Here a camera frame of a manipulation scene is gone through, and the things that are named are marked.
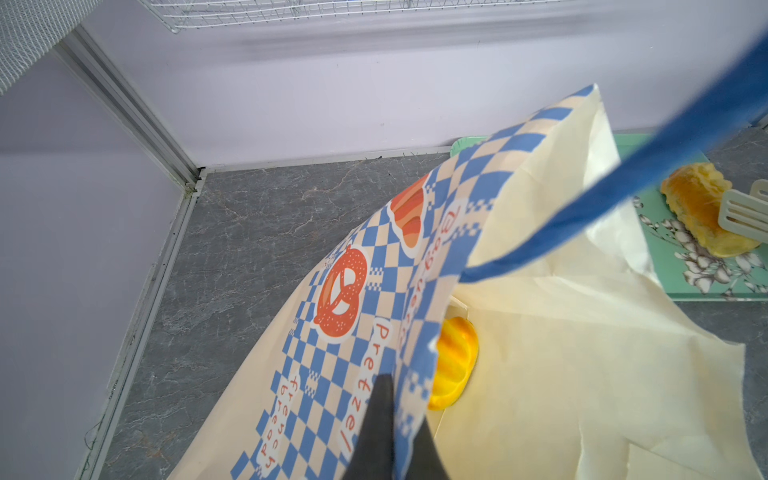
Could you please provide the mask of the ridged yellow fake bread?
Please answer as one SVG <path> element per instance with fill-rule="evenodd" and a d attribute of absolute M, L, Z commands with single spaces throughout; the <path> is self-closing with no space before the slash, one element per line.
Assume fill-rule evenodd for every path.
<path fill-rule="evenodd" d="M 711 162 L 682 166 L 660 187 L 670 211 L 703 248 L 718 258 L 735 257 L 761 245 L 719 225 L 721 201 L 731 188 L 732 183 Z"/>

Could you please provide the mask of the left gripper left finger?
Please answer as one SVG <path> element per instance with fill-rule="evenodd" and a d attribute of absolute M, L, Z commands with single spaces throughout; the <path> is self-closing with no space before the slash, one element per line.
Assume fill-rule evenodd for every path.
<path fill-rule="evenodd" d="M 393 478 L 394 395 L 389 374 L 377 376 L 357 445 L 343 480 Z"/>

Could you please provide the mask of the orange round fake bread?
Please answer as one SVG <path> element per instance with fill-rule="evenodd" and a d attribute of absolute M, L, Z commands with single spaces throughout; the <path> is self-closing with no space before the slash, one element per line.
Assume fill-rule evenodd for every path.
<path fill-rule="evenodd" d="M 443 322 L 437 340 L 437 366 L 428 409 L 442 411 L 464 392 L 479 354 L 479 340 L 471 322 L 453 317 Z"/>

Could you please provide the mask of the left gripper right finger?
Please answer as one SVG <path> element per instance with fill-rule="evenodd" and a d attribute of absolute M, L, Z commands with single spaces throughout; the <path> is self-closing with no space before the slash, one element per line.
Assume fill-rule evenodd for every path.
<path fill-rule="evenodd" d="M 448 480 L 449 476 L 440 459 L 425 416 L 415 418 L 408 416 L 406 439 L 406 469 L 404 478 L 407 480 Z"/>

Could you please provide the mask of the blue checkered paper bag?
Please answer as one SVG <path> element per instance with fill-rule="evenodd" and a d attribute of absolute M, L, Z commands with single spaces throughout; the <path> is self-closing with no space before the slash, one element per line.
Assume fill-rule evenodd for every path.
<path fill-rule="evenodd" d="M 315 266 L 262 334 L 175 479 L 342 479 L 380 374 L 394 467 L 426 417 L 449 479 L 757 479 L 745 349 L 665 293 L 633 199 L 767 104 L 760 37 L 622 159 L 590 85 L 416 180 Z M 428 409 L 443 322 L 479 340 Z"/>

